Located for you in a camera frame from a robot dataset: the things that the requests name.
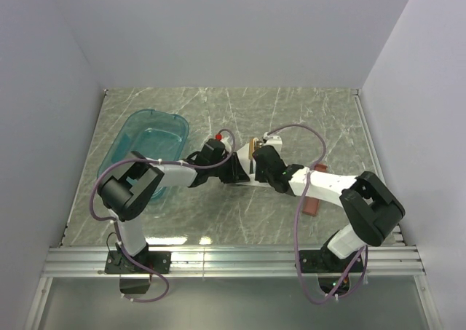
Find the gold knife green handle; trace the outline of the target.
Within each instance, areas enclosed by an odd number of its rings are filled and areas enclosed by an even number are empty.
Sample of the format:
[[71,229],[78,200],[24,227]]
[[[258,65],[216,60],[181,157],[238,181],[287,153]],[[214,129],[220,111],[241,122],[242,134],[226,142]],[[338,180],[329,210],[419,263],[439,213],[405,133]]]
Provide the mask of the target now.
[[256,138],[250,139],[249,150],[248,150],[248,159],[250,160],[249,174],[252,174],[255,172],[255,165],[254,165],[254,158],[253,158],[253,153],[255,151],[255,145],[256,145]]

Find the white paper napkin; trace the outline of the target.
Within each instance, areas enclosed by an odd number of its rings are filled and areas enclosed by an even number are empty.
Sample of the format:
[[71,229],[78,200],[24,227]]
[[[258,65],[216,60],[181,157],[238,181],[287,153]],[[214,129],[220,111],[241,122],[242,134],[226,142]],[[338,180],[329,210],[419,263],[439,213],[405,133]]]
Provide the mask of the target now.
[[248,181],[237,182],[241,186],[257,186],[263,188],[270,188],[271,186],[265,181],[260,182],[256,180],[256,161],[250,159],[250,144],[245,144],[237,150],[237,157],[240,162],[241,168],[248,176]]

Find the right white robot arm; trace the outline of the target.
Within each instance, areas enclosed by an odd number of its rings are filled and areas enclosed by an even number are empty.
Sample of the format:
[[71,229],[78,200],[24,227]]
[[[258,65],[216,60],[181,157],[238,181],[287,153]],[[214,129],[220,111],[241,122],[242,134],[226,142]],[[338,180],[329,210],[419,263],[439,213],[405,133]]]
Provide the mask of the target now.
[[348,264],[364,246],[380,246],[406,211],[400,201],[373,172],[340,176],[312,170],[303,165],[286,165],[273,146],[252,153],[255,180],[276,192],[309,197],[341,207],[349,224],[333,234],[320,249],[315,262],[323,271],[336,272]]

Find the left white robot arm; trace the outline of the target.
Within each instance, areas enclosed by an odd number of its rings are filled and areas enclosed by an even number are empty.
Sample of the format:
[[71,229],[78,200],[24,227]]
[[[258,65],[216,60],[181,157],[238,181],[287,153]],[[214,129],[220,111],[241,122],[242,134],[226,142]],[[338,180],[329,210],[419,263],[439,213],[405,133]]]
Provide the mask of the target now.
[[149,267],[149,244],[143,235],[140,214],[160,188],[194,188],[210,177],[223,184],[247,183],[254,169],[250,146],[233,150],[227,141],[209,139],[201,150],[178,161],[150,160],[134,151],[126,163],[109,171],[97,193],[116,222],[117,249],[130,263]]

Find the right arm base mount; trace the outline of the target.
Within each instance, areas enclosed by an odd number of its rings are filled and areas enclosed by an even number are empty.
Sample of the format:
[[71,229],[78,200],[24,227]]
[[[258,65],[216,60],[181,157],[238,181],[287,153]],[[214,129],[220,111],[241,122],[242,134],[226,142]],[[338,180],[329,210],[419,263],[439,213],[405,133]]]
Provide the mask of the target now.
[[299,250],[300,269],[304,274],[343,273],[356,254],[355,251],[347,258],[340,259],[326,249]]

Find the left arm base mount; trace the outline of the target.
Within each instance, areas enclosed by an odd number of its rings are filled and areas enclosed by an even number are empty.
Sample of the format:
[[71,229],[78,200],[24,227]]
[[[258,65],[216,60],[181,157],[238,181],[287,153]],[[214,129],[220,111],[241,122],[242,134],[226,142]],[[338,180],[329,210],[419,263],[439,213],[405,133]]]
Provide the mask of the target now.
[[168,274],[171,264],[169,251],[149,251],[134,257],[137,264],[130,261],[121,251],[109,251],[104,273],[108,275],[143,274],[147,268],[160,274]]

